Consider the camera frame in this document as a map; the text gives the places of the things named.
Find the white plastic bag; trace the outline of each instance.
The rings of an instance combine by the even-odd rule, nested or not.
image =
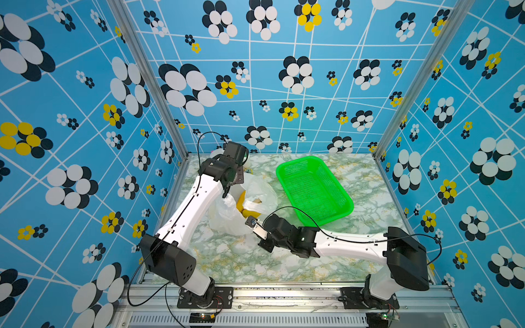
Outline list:
[[[245,173],[243,184],[231,186],[226,198],[218,197],[210,205],[208,209],[210,228],[234,236],[252,233],[252,230],[244,224],[246,219],[236,207],[244,191],[246,194],[243,207],[261,213],[261,218],[264,219],[277,208],[277,195],[272,187],[263,178]]]

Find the marble tabletop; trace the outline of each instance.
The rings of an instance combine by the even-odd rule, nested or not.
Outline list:
[[[353,234],[386,232],[388,226],[405,229],[371,154],[250,154],[248,165],[254,175],[263,177],[272,186],[279,199],[277,205],[281,207],[290,205],[290,201],[277,179],[275,168],[308,155],[319,157],[328,165],[354,202],[350,215],[325,224],[324,229]],[[179,203],[197,174],[197,156],[190,154],[188,160]],[[278,214],[291,224],[303,225],[291,208],[282,209]],[[373,262],[346,257],[301,259],[277,247],[268,253],[257,245],[258,242],[255,234],[232,236],[212,230],[206,213],[195,229],[188,253],[197,259],[197,267],[218,283],[363,281],[368,273],[381,268]],[[165,281],[160,277],[154,280]]]

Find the white circle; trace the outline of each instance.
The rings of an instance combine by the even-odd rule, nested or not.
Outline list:
[[[214,25],[214,24],[210,24],[208,26],[208,33],[213,36],[214,38],[218,37],[219,36],[219,33],[221,31],[219,30],[218,26],[217,25]]]
[[[66,182],[66,172],[59,168],[54,168],[47,174],[47,182],[53,187],[58,187]]]
[[[77,193],[79,193],[80,195],[85,195],[88,193],[89,189],[91,189],[91,183],[89,182],[88,179],[80,179],[79,181],[77,181],[77,183],[75,184],[75,190],[77,191]]]
[[[135,86],[135,98],[142,105],[144,105],[148,100],[146,94],[146,90],[144,90],[144,88],[140,84]]]
[[[108,302],[113,303],[118,301],[122,292],[124,291],[124,279],[122,277],[116,278],[108,289]]]
[[[484,28],[479,30],[479,32],[478,32],[478,40],[482,40],[483,38],[486,38],[488,34],[489,34],[489,28],[488,28],[488,26],[485,26]]]
[[[279,30],[281,30],[281,23],[277,20],[272,20],[270,23],[270,31],[272,33],[277,33]]]
[[[220,14],[220,19],[223,21],[224,24],[230,25],[233,22],[233,16],[232,14],[225,10]]]
[[[296,83],[292,86],[293,94],[301,94],[303,90],[304,90],[303,86],[299,83]]]
[[[182,107],[186,105],[186,98],[184,95],[177,90],[170,90],[166,93],[166,100],[170,105],[175,107]]]
[[[409,187],[410,187],[410,178],[408,177],[408,175],[403,174],[399,178],[399,188],[403,190],[407,190]]]
[[[516,159],[510,155],[504,155],[498,159],[498,168],[509,172],[516,167]]]
[[[261,30],[261,39],[268,41],[271,38],[271,31],[269,28],[265,27]]]
[[[489,232],[489,225],[485,222],[480,222],[478,223],[478,229],[479,232],[481,232],[482,234],[486,234],[487,232]]]
[[[269,20],[277,19],[277,9],[273,6],[266,8],[266,18]]]
[[[355,84],[357,84],[358,86],[360,86],[361,84],[364,83],[364,76],[361,76],[359,75],[358,77],[356,77],[355,79]]]
[[[73,302],[71,304],[73,312],[80,313],[82,311],[85,311],[91,306],[96,296],[97,287],[94,283],[88,282],[82,287],[80,287],[80,289],[77,290],[75,297],[73,297]]]
[[[111,67],[113,68],[113,73],[119,80],[125,81],[128,78],[128,69],[121,58],[113,57]]]
[[[291,63],[286,68],[286,73],[291,77],[296,76],[297,74],[299,74],[299,65],[297,65],[296,63]]]
[[[258,6],[254,9],[254,16],[256,20],[263,20],[266,17],[266,10]]]
[[[97,288],[99,290],[105,290],[111,285],[115,276],[117,275],[117,269],[113,264],[105,266],[97,276]]]
[[[285,88],[291,88],[293,86],[293,77],[285,76],[282,79],[282,86]]]
[[[494,162],[485,163],[481,168],[481,172],[488,177],[496,176],[498,174],[498,165]]]
[[[478,57],[478,54],[479,54],[479,49],[478,48],[472,49],[472,51],[469,52],[469,54],[468,54],[468,60],[475,60],[476,57]]]
[[[23,74],[27,71],[27,62],[24,57],[12,49],[0,50],[0,61],[13,73]]]
[[[418,170],[418,169],[413,169],[412,171],[410,171],[409,173],[409,176],[410,176],[410,183],[412,183],[413,185],[418,185],[421,183],[421,178],[422,178],[422,175],[421,175],[421,171]]]
[[[189,71],[186,74],[186,81],[193,90],[201,91],[206,88],[206,78],[199,71]]]
[[[136,115],[139,113],[139,102],[134,95],[129,94],[126,96],[126,109],[131,115]]]
[[[80,205],[80,201],[80,195],[78,193],[71,192],[67,194],[64,198],[64,205],[69,209],[74,209],[75,207]]]
[[[499,267],[505,264],[505,260],[500,254],[492,254],[490,260]]]
[[[221,23],[221,15],[219,14],[219,12],[217,12],[216,10],[213,10],[210,14],[209,14],[209,19],[210,21],[215,24],[215,25],[218,25]]]
[[[311,88],[313,86],[313,83],[314,83],[314,80],[313,80],[313,77],[311,77],[311,76],[306,76],[302,80],[302,85],[305,88]]]
[[[472,156],[472,162],[476,165],[483,165],[487,162],[487,153],[478,151]]]
[[[213,107],[217,103],[217,96],[210,90],[201,90],[197,94],[199,102],[206,107]]]
[[[409,154],[408,154],[408,150],[406,149],[403,149],[399,152],[399,155],[397,157],[397,159],[399,160],[399,162],[401,164],[406,164],[408,163],[408,159],[409,159]]]
[[[175,70],[167,72],[164,76],[164,80],[166,81],[166,84],[174,90],[182,91],[186,88],[186,79],[182,74]]]
[[[229,42],[229,35],[227,32],[221,32],[219,33],[219,41],[220,43],[222,43],[223,45],[227,45],[228,42]]]
[[[44,55],[38,47],[29,41],[22,41],[18,44],[18,51],[31,64],[39,65],[44,61]]]
[[[71,328],[92,328],[94,321],[95,311],[87,309],[77,317]]]
[[[186,110],[193,116],[201,116],[204,114],[204,107],[200,102],[195,100],[190,100],[186,103]]]
[[[142,77],[140,76],[139,67],[133,63],[128,65],[128,75],[131,79],[131,82],[134,84],[139,84],[142,80]]]
[[[506,259],[510,259],[512,257],[512,251],[507,246],[498,247],[498,253]]]
[[[254,33],[259,33],[261,32],[262,29],[263,29],[263,25],[260,21],[254,20],[253,22],[251,22],[251,30]]]
[[[478,213],[478,211],[476,210],[476,208],[474,206],[467,207],[467,214],[469,216],[475,217],[477,213]]]
[[[232,38],[237,36],[237,27],[235,25],[230,24],[226,27],[226,33]]]
[[[509,267],[499,267],[499,273],[503,276],[503,278],[511,280],[514,278],[514,273],[512,270],[510,270]]]
[[[463,221],[464,224],[469,224],[472,222],[472,218],[468,214],[461,215],[461,221]]]
[[[301,67],[299,68],[299,73],[305,77],[312,74],[312,65],[310,64],[301,65]]]
[[[380,80],[379,76],[374,76],[373,78],[370,79],[370,84],[374,86],[379,83],[379,80]]]
[[[401,177],[403,175],[403,165],[401,163],[396,163],[394,165],[393,173],[396,177]]]
[[[496,151],[501,155],[510,154],[514,150],[514,141],[510,139],[501,139],[496,144]]]
[[[95,316],[95,321],[93,322],[93,328],[106,328],[111,323],[113,318],[114,307],[113,304],[105,304]]]
[[[29,40],[31,37],[31,30],[23,19],[15,14],[6,14],[4,16],[5,27],[20,40]]]

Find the blue patterned wall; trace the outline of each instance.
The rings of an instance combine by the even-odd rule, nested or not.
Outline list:
[[[374,150],[455,2],[125,1],[187,149],[265,153]]]
[[[0,327],[106,326],[180,158],[104,0],[1,7]]]
[[[475,2],[381,157],[470,327],[525,326],[524,10]]]

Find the black bracket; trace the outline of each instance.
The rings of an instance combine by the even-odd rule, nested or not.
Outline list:
[[[210,304],[202,305],[193,296],[189,290],[182,289],[182,294],[178,297],[177,308],[179,309],[209,309],[216,310],[220,309],[231,309],[233,301],[233,287],[217,287],[212,296],[212,302]],[[221,303],[217,303],[217,300],[222,298]]]

